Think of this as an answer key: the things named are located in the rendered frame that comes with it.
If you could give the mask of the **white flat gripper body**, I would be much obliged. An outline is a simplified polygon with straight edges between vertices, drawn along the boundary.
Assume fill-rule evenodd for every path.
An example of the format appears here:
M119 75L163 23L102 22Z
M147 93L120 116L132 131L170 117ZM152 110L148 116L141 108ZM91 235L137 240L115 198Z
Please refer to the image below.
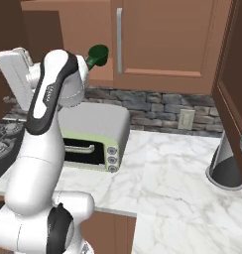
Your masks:
M28 110L36 89L36 66L24 48L0 52L0 70L20 107Z

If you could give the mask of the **dark brown tall cabinet door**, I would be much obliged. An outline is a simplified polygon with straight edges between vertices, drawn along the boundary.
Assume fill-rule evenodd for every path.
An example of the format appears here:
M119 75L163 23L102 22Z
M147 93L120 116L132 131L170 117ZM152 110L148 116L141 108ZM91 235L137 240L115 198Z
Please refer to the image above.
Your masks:
M242 0L232 0L213 100L242 177Z

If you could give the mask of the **dark brown range hood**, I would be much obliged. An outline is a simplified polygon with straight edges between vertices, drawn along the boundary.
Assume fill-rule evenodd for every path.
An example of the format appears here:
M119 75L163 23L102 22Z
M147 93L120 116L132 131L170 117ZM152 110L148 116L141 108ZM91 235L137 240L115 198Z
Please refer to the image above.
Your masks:
M0 52L22 47L39 62L50 50L62 49L58 11L23 11L21 0L0 0Z

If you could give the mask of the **black hob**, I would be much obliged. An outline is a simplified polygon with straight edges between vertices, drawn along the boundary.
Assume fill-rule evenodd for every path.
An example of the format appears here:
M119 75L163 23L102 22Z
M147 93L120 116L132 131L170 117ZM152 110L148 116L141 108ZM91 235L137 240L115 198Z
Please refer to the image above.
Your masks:
M24 119L0 120L0 178L15 162L24 136Z

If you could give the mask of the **grey and green toaster oven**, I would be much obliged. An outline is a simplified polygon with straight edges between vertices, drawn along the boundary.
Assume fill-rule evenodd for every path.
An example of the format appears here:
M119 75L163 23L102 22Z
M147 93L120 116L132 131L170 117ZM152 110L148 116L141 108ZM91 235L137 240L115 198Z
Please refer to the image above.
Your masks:
M130 134L130 113L122 106L81 102L59 112L64 145L88 147L91 154L65 151L67 167L116 173Z

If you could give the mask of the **brown base cupboard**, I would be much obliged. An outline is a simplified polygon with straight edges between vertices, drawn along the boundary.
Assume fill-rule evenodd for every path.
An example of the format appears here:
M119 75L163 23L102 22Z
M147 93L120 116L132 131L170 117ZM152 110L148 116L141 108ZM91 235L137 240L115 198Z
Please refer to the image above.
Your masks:
M81 232L94 254L132 254L136 217L94 211Z

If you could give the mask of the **grey and white conical appliance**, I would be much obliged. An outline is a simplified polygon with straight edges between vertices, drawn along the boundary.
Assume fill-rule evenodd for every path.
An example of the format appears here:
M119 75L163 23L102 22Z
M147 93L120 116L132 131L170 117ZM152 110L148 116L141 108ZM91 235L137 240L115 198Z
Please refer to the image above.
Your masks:
M225 133L222 133L220 144L205 174L218 188L226 191L242 190L242 177Z

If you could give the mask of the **brown wall cabinet door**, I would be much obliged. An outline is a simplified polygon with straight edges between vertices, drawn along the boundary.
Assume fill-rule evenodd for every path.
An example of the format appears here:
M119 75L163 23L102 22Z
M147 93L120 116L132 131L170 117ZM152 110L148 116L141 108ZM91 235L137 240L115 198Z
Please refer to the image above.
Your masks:
M111 0L114 86L209 94L232 0ZM122 74L116 10L122 13Z

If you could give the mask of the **beige wall socket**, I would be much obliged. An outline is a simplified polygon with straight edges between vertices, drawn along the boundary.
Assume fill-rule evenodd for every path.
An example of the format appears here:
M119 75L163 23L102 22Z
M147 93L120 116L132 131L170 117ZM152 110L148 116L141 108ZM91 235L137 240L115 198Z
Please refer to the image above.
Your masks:
M191 130L194 114L195 114L194 110L182 109L178 128L182 130Z

